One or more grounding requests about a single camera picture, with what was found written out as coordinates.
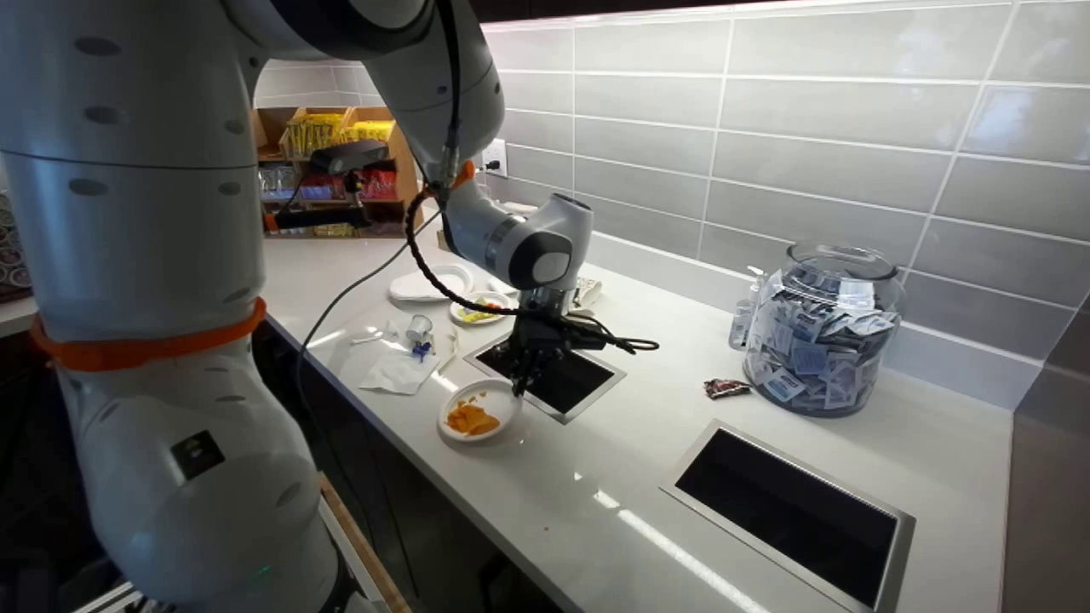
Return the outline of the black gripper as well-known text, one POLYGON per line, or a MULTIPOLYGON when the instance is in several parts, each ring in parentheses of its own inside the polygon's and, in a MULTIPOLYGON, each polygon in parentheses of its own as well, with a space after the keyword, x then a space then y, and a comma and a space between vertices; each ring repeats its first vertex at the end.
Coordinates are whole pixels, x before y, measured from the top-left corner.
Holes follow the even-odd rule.
POLYGON ((607 327, 595 318, 564 318, 558 306, 514 318, 502 355, 514 366, 514 390, 558 386, 574 378, 578 350, 603 350, 607 327))

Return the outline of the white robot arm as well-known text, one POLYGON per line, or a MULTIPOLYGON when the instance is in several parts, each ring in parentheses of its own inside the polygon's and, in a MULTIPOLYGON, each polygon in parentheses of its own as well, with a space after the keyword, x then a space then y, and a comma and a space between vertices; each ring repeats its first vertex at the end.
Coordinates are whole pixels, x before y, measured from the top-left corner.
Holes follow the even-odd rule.
POLYGON ((272 57, 362 66, 456 256, 558 313, 583 201, 497 209, 468 174, 503 93, 469 0, 0 0, 0 160, 91 532, 183 613, 326 613, 339 555, 295 418, 262 386, 251 93, 272 57))

